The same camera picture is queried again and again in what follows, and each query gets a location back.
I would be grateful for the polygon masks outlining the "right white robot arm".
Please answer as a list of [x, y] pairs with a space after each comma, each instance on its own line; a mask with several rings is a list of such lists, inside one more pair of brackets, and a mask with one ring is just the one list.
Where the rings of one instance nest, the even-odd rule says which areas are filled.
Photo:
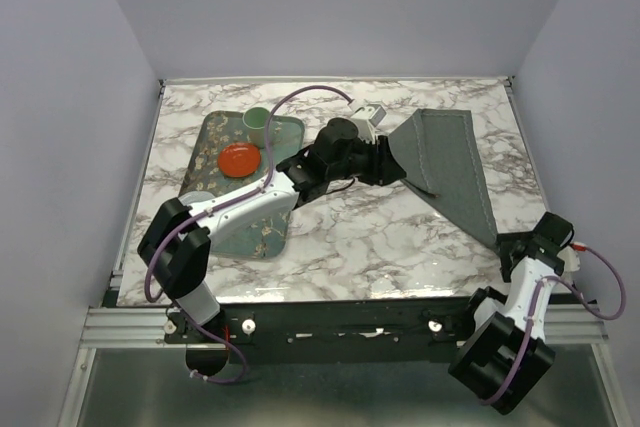
[[555, 360], [545, 343], [544, 323], [555, 282], [564, 273], [560, 253], [573, 225], [546, 212], [527, 232], [497, 236], [506, 295], [477, 290], [460, 314], [469, 338], [459, 347], [449, 374], [502, 415], [511, 413]]

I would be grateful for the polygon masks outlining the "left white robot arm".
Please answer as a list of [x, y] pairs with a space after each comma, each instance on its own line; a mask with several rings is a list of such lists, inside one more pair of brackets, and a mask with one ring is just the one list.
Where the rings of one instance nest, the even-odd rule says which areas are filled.
[[184, 312], [197, 340], [212, 341], [222, 327], [222, 308], [205, 282], [212, 247], [260, 219], [315, 201], [333, 181], [387, 186], [405, 176], [388, 137], [365, 141], [355, 123], [333, 118], [312, 144], [249, 185], [192, 204], [177, 197], [164, 202], [137, 247], [145, 279], [156, 280]]

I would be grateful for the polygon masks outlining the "grey cloth napkin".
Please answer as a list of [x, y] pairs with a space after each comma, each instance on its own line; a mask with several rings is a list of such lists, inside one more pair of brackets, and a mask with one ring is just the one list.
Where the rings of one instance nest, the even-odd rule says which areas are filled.
[[497, 224], [471, 112], [418, 109], [388, 139], [393, 157], [406, 172], [403, 183], [463, 232], [496, 251]]

